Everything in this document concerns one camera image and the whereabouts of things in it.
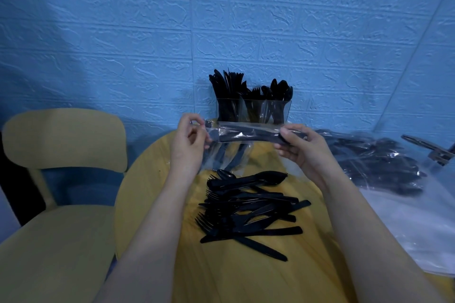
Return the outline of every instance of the wood grain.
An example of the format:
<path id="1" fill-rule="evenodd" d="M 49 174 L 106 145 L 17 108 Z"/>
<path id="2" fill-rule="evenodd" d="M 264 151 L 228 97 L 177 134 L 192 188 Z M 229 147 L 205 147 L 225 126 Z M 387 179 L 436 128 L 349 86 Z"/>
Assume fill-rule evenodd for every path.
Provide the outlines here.
<path id="1" fill-rule="evenodd" d="M 117 257 L 121 257 L 169 171 L 173 133 L 152 144 L 126 174 L 115 204 Z M 263 170 L 285 171 L 269 143 L 255 143 L 245 175 Z M 201 244 L 194 218 L 202 209 L 210 172 L 200 173 L 188 194 L 175 265 L 173 302 L 356 302 L 344 256 L 334 239 L 320 190 L 312 182 L 289 176 L 270 190 L 308 199 L 296 211 L 297 223 L 277 221 L 273 227 L 299 225 L 301 235 L 252 237 L 285 254 L 281 262 L 233 240 Z M 438 287 L 453 299 L 449 278 L 436 277 Z"/>

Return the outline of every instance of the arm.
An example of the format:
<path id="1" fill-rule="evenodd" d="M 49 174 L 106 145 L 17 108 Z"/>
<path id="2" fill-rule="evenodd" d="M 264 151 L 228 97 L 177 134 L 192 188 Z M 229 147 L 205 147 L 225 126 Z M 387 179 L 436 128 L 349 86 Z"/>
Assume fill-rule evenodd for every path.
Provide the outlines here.
<path id="1" fill-rule="evenodd" d="M 197 114 L 181 118 L 164 187 L 94 303 L 171 301 L 183 208 L 201 166 L 204 143 L 210 141 L 205 128 L 191 125 L 191 120 L 204 125 Z"/>
<path id="2" fill-rule="evenodd" d="M 308 140 L 287 128 L 306 132 Z M 444 302 L 343 173 L 324 138 L 302 125 L 287 125 L 281 134 L 292 145 L 276 144 L 279 154 L 296 162 L 322 191 L 359 302 Z"/>

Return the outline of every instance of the table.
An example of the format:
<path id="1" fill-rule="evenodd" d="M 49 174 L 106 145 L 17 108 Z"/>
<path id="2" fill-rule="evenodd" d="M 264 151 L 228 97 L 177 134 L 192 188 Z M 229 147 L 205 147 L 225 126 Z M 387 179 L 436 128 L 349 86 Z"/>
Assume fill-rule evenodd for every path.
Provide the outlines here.
<path id="1" fill-rule="evenodd" d="M 116 254 L 120 258 L 160 193 L 169 172 L 169 145 L 174 132 L 163 136 L 140 155 L 126 173 L 115 203 Z M 256 142 L 245 175 L 263 170 L 285 171 L 270 143 Z M 308 199 L 312 205 L 294 212 L 302 235 L 253 239 L 288 257 L 269 258 L 233 240 L 201 244 L 204 235 L 194 222 L 205 199 L 209 171 L 190 188 L 184 211 L 174 277 L 174 303 L 356 302 L 344 256 L 335 241 L 321 191 L 309 181 L 289 176 L 274 191 Z M 274 227 L 291 223 L 278 220 Z M 451 301 L 451 278 L 428 275 Z"/>

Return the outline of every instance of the chair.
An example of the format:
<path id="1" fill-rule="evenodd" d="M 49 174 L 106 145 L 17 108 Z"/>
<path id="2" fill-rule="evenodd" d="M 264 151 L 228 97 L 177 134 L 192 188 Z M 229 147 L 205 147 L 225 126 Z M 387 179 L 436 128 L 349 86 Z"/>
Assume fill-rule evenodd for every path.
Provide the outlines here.
<path id="1" fill-rule="evenodd" d="M 29 168 L 46 210 L 0 244 L 0 302 L 91 302 L 114 256 L 113 208 L 57 207 L 38 169 L 92 167 L 125 172 L 125 128 L 88 109 L 28 111 L 3 127 L 10 161 Z"/>

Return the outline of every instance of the person's left hand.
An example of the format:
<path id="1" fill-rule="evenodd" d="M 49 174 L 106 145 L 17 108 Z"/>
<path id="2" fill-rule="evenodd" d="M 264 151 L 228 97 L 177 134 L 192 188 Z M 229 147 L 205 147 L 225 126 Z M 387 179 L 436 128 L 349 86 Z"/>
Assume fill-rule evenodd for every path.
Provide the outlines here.
<path id="1" fill-rule="evenodd" d="M 194 125 L 191 121 L 196 121 L 199 125 Z M 171 144 L 169 175 L 179 177 L 179 180 L 190 185 L 201 167 L 204 149 L 208 148 L 206 143 L 211 141 L 204 119 L 199 114 L 183 114 Z"/>

